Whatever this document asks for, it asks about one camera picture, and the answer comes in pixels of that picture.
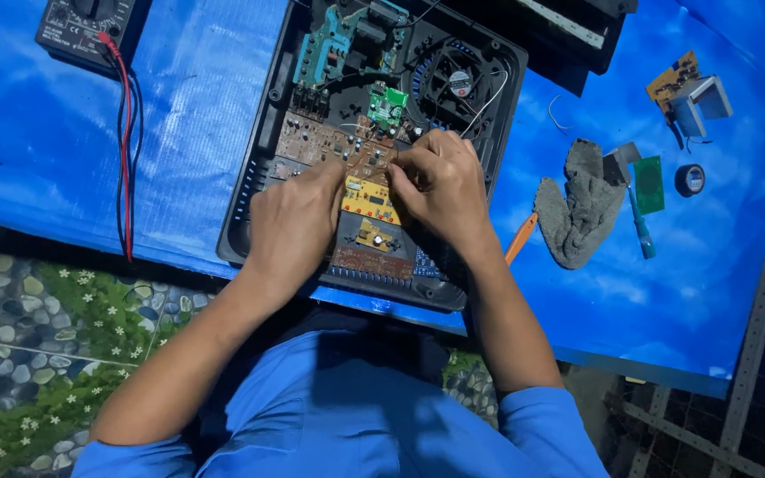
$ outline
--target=blue tarp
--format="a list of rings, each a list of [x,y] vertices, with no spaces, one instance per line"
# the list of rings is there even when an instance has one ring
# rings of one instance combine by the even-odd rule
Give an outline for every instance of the blue tarp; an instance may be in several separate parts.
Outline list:
[[[45,1],[0,0],[0,224],[117,252],[119,84],[48,57],[33,37]],[[154,0],[133,62],[146,132],[135,255],[222,277],[214,248],[282,23],[283,1]],[[695,49],[734,116],[707,123],[709,145],[679,150],[644,87]],[[547,115],[575,127],[563,135]],[[536,232],[513,264],[560,359],[723,395],[765,255],[765,2],[641,2],[610,70],[582,98],[525,76],[491,217],[508,242],[539,179],[563,179],[574,138],[660,155],[665,210],[647,216],[645,261],[625,202],[589,264],[561,270]],[[671,187],[696,162],[707,186]],[[312,296],[454,332],[462,316],[319,287]]]

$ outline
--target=shirt sleeve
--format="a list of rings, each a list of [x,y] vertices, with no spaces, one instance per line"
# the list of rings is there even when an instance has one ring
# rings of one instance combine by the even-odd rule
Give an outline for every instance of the shirt sleeve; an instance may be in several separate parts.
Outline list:
[[[196,467],[190,448],[181,436],[132,447],[92,441],[78,457],[70,478],[191,478]]]
[[[498,426],[547,476],[608,476],[583,429],[575,399],[565,389],[534,387],[506,396],[498,411]]]

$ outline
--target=person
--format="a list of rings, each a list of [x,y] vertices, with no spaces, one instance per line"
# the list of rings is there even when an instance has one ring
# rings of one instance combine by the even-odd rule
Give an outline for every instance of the person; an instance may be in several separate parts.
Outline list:
[[[422,190],[404,168],[421,173]],[[390,343],[350,327],[295,333],[235,362],[324,259],[345,170],[321,162],[252,197],[246,264],[108,398],[72,476],[607,476],[506,265],[471,142],[434,129],[388,173],[408,212],[470,272],[498,430]],[[228,375],[241,379],[227,391]],[[197,444],[209,440],[198,460]]]

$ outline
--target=cooling fan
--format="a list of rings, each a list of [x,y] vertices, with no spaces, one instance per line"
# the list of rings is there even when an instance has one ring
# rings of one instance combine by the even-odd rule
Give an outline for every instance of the cooling fan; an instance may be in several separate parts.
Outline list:
[[[411,100],[427,121],[415,119],[463,131],[491,97],[490,74],[480,53],[459,42],[429,49],[411,75]]]

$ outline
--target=pebble pattern floor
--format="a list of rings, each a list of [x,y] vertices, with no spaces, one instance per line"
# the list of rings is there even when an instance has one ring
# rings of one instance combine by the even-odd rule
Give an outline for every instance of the pebble pattern floor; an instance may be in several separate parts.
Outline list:
[[[0,254],[0,476],[69,477],[104,399],[211,299]],[[496,428],[479,355],[452,350],[444,391]]]

